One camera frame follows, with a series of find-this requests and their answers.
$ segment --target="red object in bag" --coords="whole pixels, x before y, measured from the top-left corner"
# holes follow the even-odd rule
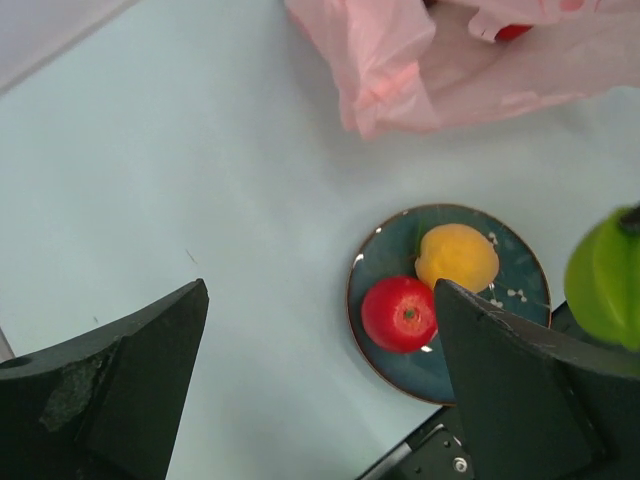
[[[520,35],[527,33],[533,28],[532,25],[509,25],[500,30],[496,35],[496,40],[500,42],[510,42]]]

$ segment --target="white wall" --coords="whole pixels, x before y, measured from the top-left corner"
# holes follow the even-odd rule
[[[0,94],[135,0],[0,0]]]

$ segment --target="yellow peach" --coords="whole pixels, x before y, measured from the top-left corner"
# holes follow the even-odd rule
[[[439,278],[445,278],[478,293],[494,281],[500,260],[491,242],[476,229],[450,223],[422,237],[415,269],[420,281],[431,289]]]

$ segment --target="red apple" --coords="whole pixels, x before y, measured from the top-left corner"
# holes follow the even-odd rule
[[[397,276],[376,283],[362,302],[365,332],[394,353],[419,350],[438,331],[433,293],[421,281]]]

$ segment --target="screw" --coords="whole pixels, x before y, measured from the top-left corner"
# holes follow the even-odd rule
[[[467,461],[464,458],[453,459],[453,469],[458,473],[464,473],[467,471]]]

